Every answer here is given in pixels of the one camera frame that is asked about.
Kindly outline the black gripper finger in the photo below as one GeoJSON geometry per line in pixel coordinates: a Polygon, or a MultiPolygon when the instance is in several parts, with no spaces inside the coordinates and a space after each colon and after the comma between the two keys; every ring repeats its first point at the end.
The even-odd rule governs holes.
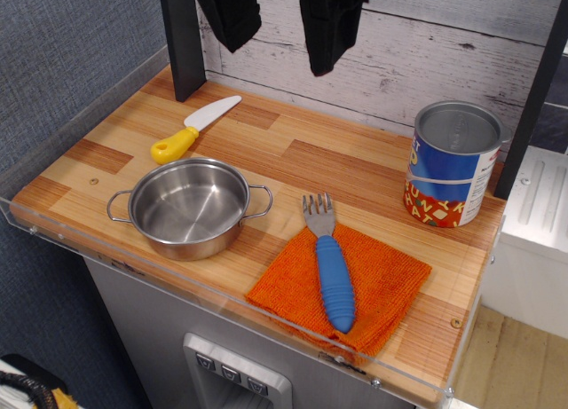
{"type": "Polygon", "coordinates": [[[364,0],[300,0],[311,71],[323,76],[356,43],[364,0]]]}
{"type": "Polygon", "coordinates": [[[231,53],[261,27],[257,0],[197,0],[217,40],[231,53]]]}

